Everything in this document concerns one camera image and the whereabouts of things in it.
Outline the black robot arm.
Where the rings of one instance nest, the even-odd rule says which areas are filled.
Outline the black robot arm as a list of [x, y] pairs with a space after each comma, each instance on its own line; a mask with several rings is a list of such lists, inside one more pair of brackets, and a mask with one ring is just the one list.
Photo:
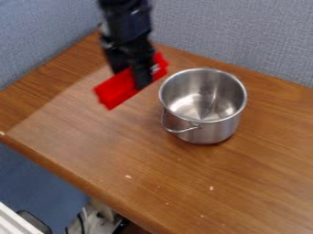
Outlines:
[[111, 70], [115, 74], [131, 69], [135, 88], [152, 82], [155, 49], [150, 43], [150, 0], [97, 0], [103, 14], [99, 38]]

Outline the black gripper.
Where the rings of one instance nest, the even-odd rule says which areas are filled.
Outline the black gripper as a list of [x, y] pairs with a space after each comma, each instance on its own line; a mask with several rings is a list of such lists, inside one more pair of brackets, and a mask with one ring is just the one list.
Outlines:
[[135, 88], [144, 89], [152, 83], [158, 65], [150, 43], [150, 5], [101, 5], [104, 21], [99, 26], [100, 44], [107, 63], [115, 74], [131, 65]]

